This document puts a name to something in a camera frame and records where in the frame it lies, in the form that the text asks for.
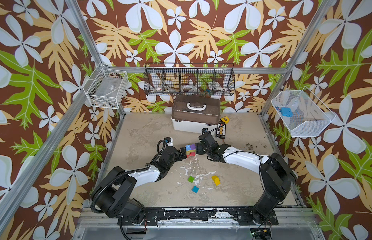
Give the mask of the red wood block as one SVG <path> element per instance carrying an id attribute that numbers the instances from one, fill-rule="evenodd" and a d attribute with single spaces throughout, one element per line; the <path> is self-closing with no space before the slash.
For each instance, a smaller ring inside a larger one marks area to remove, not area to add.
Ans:
<path id="1" fill-rule="evenodd" d="M 187 157 L 189 158 L 189 157 L 195 157 L 196 156 L 196 153 L 195 152 L 191 152 L 191 153 L 189 153 L 189 154 L 187 154 Z"/>

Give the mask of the yellow wood block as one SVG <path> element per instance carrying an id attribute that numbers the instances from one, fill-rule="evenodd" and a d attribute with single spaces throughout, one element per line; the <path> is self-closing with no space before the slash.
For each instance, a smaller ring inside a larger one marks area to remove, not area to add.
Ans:
<path id="1" fill-rule="evenodd" d="M 219 186 L 221 184 L 218 176 L 212 176 L 212 180 L 216 186 Z"/>

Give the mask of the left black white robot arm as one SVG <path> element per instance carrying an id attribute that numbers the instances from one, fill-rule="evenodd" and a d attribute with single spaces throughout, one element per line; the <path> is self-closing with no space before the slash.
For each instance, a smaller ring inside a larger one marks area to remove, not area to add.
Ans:
<path id="1" fill-rule="evenodd" d="M 167 176 L 176 162 L 187 158 L 185 147 L 176 149 L 165 145 L 144 168 L 126 171 L 114 167 L 91 195 L 91 211 L 106 214 L 109 218 L 122 218 L 140 224 L 145 218 L 146 208 L 130 196 L 137 187 L 155 183 Z"/>

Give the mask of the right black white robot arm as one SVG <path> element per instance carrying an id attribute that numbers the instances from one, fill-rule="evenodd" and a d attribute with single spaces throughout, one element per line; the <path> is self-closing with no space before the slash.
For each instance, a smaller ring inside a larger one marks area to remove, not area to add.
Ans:
<path id="1" fill-rule="evenodd" d="M 285 200 L 297 180 L 283 157 L 277 153 L 258 155 L 231 145 L 219 145 L 210 132 L 200 135 L 199 141 L 208 160 L 240 166 L 259 174 L 264 192 L 253 206 L 250 220 L 260 225 L 266 223 L 274 208 Z"/>

